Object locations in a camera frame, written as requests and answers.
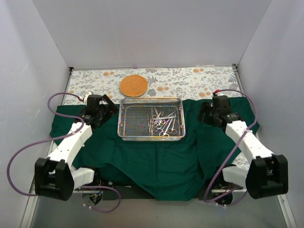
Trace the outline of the round woven bamboo tray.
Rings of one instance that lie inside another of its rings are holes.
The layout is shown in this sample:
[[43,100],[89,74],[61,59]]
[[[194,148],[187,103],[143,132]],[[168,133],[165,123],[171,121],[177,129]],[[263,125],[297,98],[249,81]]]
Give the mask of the round woven bamboo tray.
[[148,81],[141,75],[129,75],[120,82],[119,88],[125,96],[138,97],[147,91]]

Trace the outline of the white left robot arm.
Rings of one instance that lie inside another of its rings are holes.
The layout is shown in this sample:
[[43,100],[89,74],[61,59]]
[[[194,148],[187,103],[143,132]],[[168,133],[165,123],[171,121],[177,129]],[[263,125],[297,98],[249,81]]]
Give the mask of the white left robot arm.
[[94,131],[105,124],[119,109],[107,95],[88,92],[81,101],[85,104],[67,135],[60,136],[61,143],[46,158],[35,162],[35,193],[58,200],[68,200],[75,189],[87,186],[100,187],[101,178],[93,167],[75,168],[73,161]]

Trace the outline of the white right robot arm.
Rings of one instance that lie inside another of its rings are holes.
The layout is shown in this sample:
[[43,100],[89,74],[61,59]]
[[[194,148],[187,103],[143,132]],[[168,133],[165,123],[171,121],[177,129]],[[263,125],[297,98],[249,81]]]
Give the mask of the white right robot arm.
[[228,165],[227,157],[211,182],[221,189],[232,183],[245,188],[254,199],[282,195],[288,192],[288,161],[266,148],[252,133],[245,120],[233,113],[226,95],[215,95],[212,102],[203,102],[197,117],[199,122],[218,127],[235,142],[249,163],[247,171]]

